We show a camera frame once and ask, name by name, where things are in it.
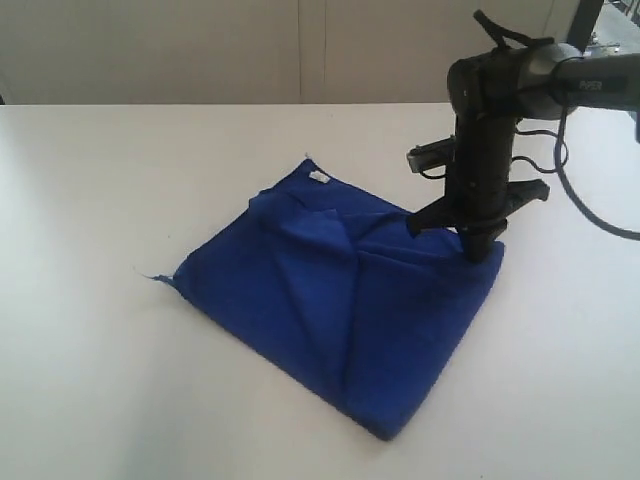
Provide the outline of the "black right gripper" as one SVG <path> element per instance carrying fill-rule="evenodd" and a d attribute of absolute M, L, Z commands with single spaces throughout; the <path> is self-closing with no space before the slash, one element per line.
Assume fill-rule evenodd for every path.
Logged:
<path fill-rule="evenodd" d="M 548 199 L 550 188 L 541 180 L 509 180 L 517 123 L 513 116 L 456 117 L 445 197 L 407 216 L 412 238 L 454 227 L 465 258 L 481 263 L 508 216 L 532 201 Z"/>

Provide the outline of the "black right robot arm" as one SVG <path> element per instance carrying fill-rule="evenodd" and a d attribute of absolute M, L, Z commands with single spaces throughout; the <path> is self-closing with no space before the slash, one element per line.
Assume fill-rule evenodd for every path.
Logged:
<path fill-rule="evenodd" d="M 524 119 L 557 121 L 554 167 L 578 210 L 598 228 L 623 239 L 635 231 L 598 217 L 570 185 L 562 160 L 568 115 L 578 107 L 632 111 L 639 107 L 639 56 L 583 57 L 568 44 L 521 49 L 498 47 L 455 62 L 447 75 L 455 113 L 452 136 L 416 146 L 407 154 L 412 172 L 427 176 L 443 168 L 444 194 L 406 220 L 411 236 L 453 228 L 465 257 L 475 263 L 490 253 L 511 214 L 532 201 L 545 201 L 542 180 L 509 179 L 513 143 Z"/>

